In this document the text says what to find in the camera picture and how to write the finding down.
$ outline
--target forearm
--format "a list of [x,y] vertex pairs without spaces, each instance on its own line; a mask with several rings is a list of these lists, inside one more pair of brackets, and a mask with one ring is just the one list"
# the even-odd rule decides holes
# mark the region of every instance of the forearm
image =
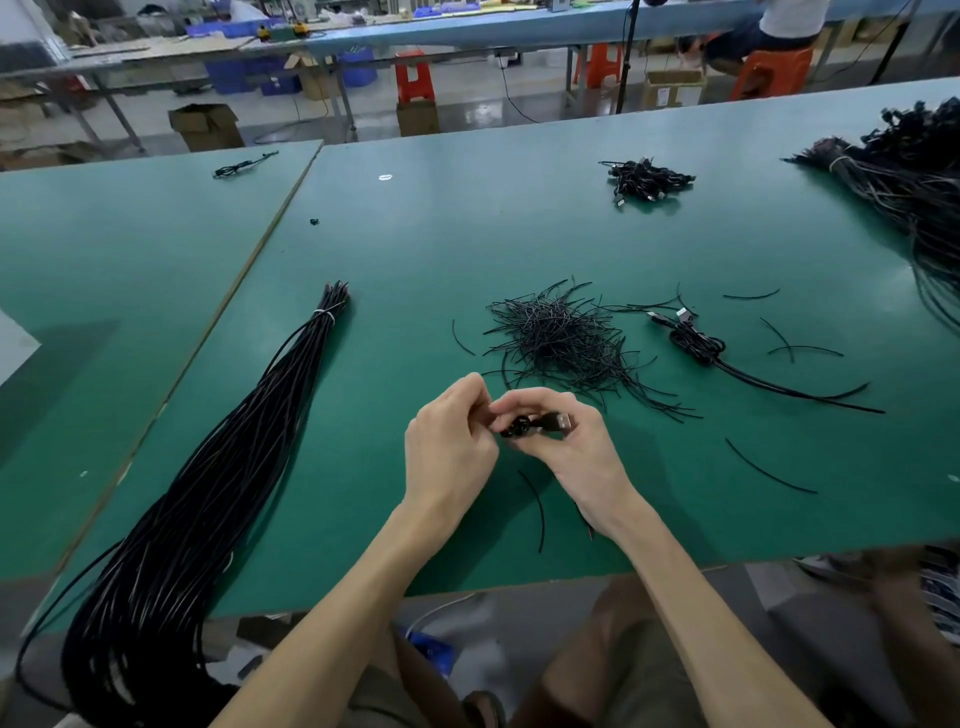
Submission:
[[713,590],[642,498],[612,536],[680,653],[711,728],[829,726]]
[[874,604],[890,666],[923,728],[960,720],[960,661],[930,616],[915,572],[880,576]]
[[397,508],[360,560],[280,643],[212,728],[335,726],[410,582],[433,555]]

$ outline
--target small black object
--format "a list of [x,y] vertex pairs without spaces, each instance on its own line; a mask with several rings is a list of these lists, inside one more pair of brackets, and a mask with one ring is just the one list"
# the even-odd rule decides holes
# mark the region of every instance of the small black object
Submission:
[[747,456],[744,455],[742,452],[740,452],[740,450],[738,450],[737,448],[735,448],[735,447],[733,446],[733,443],[732,443],[730,440],[728,440],[726,437],[724,438],[724,442],[726,442],[727,445],[730,446],[730,449],[733,450],[733,451],[739,456],[739,458],[740,458],[741,460],[743,460],[743,462],[745,462],[747,465],[749,465],[751,468],[753,468],[753,469],[754,469],[755,471],[757,471],[758,473],[763,473],[763,474],[766,475],[767,477],[776,480],[779,484],[785,485],[787,488],[793,488],[795,491],[801,491],[802,493],[811,493],[811,494],[813,494],[814,496],[816,496],[818,493],[820,493],[820,491],[814,491],[814,490],[810,490],[809,488],[802,488],[802,487],[799,486],[799,485],[794,485],[793,483],[788,483],[786,480],[781,480],[780,478],[776,477],[775,475],[771,475],[771,474],[767,473],[767,472],[766,472],[765,470],[763,470],[759,465],[756,465],[755,463],[750,462],[750,460],[747,459]]
[[674,172],[666,167],[655,167],[652,159],[646,157],[640,161],[601,161],[610,167],[608,174],[616,180],[613,190],[613,203],[623,207],[627,196],[642,202],[662,200],[670,192],[687,189],[697,178]]
[[520,415],[513,422],[510,423],[510,426],[507,427],[503,432],[500,433],[501,437],[523,437],[527,432],[530,431],[530,418],[526,415]]
[[224,177],[233,177],[233,175],[237,174],[238,172],[243,172],[244,170],[250,169],[251,167],[255,167],[260,162],[266,161],[270,157],[275,157],[278,154],[279,152],[268,152],[260,159],[247,159],[246,161],[242,161],[239,164],[229,164],[226,167],[221,167],[220,169],[216,169],[213,171],[213,179],[221,180]]

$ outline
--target green workbench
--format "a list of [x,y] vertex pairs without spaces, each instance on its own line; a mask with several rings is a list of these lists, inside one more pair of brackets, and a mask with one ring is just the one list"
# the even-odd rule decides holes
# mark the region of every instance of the green workbench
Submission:
[[[497,370],[486,306],[569,276],[605,303],[674,295],[757,376],[820,394],[870,381],[866,414],[759,391],[705,369],[642,315],[618,315],[650,386],[704,419],[672,422],[607,397],[627,470],[702,565],[960,533],[960,340],[922,307],[900,236],[825,175],[780,161],[816,139],[856,139],[887,106],[938,103],[960,81],[633,113],[539,126],[326,147],[274,236],[157,421],[69,572],[121,537],[206,433],[255,384],[316,306],[324,282],[352,299],[324,359],[300,453],[217,615],[311,606],[345,573],[403,494],[403,432],[470,371]],[[612,204],[601,159],[652,156],[696,174],[652,206]],[[321,219],[311,226],[309,219]],[[776,288],[762,301],[734,301]],[[793,344],[795,364],[762,316]],[[487,376],[494,396],[499,372]],[[725,444],[797,485],[753,471]],[[540,516],[518,478],[540,491]],[[412,593],[623,571],[591,542],[539,463],[503,449],[463,525]]]
[[319,147],[0,174],[0,309],[40,343],[0,385],[0,581],[56,569]]

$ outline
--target bundle of black cables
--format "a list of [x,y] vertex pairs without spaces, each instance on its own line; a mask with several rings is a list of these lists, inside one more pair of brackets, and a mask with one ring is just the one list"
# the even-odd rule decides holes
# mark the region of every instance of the bundle of black cables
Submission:
[[[236,688],[206,672],[204,619],[234,552],[283,476],[327,337],[347,301],[344,283],[326,286],[310,319],[187,458],[170,489],[36,621],[16,666],[28,693],[76,711],[96,728],[202,728],[229,702]],[[60,667],[71,709],[27,683],[23,656],[64,595],[108,557],[63,644]]]
[[[556,382],[565,390],[597,400],[606,409],[604,393],[619,396],[622,387],[644,404],[662,412],[677,422],[681,418],[703,419],[693,414],[690,407],[652,397],[652,394],[676,397],[642,383],[636,371],[653,363],[651,359],[641,366],[627,363],[623,351],[626,337],[619,328],[611,326],[610,312],[594,302],[593,298],[571,299],[574,292],[589,283],[572,284],[560,280],[537,294],[518,299],[497,301],[488,308],[499,326],[485,334],[503,332],[507,341],[490,347],[488,353],[503,352],[500,373],[507,389],[528,377]],[[508,369],[508,364],[515,366]]]
[[674,172],[666,167],[655,167],[652,159],[643,157],[640,161],[601,161],[610,167],[608,173],[616,180],[613,190],[613,203],[621,207],[627,201],[627,195],[642,202],[662,200],[670,192],[687,189],[697,178],[692,175]]
[[660,324],[661,326],[669,328],[670,341],[690,354],[694,359],[697,360],[698,363],[704,365],[705,367],[714,366],[742,382],[750,384],[751,386],[759,389],[766,389],[770,392],[776,392],[779,395],[796,397],[800,400],[818,401],[823,404],[833,404],[834,406],[846,407],[847,409],[858,409],[861,412],[873,412],[877,415],[885,414],[882,409],[862,407],[859,404],[848,404],[840,401],[862,392],[867,388],[870,382],[861,384],[859,387],[851,389],[849,392],[841,392],[839,395],[829,395],[824,397],[818,395],[809,395],[806,392],[800,392],[796,389],[784,387],[782,385],[766,381],[765,379],[760,379],[757,376],[749,375],[743,370],[737,369],[733,365],[728,364],[726,361],[720,358],[720,354],[727,350],[727,345],[724,343],[724,341],[714,336],[707,336],[705,333],[698,331],[693,326],[694,315],[686,309],[681,309],[681,311],[678,312],[679,318],[676,320],[654,311],[647,311],[647,315],[655,324]]
[[904,232],[921,300],[940,321],[960,328],[947,303],[960,304],[960,176],[908,169],[841,138],[821,139],[788,159],[830,172]]

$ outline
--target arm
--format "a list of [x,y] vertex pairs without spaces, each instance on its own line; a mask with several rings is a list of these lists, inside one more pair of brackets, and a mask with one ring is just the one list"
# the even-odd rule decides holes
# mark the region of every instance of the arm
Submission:
[[709,585],[657,513],[630,483],[600,413],[543,387],[508,392],[490,405],[491,428],[519,414],[560,411],[576,427],[515,445],[542,460],[600,533],[628,556],[684,662],[712,728],[829,726]]
[[874,608],[903,696],[923,728],[953,728],[960,716],[960,659],[933,623],[920,588],[921,549],[885,549],[876,565]]
[[403,502],[333,590],[233,697],[211,728],[336,726],[374,641],[407,587],[476,500],[498,454],[477,420],[478,374],[455,382],[407,428]]

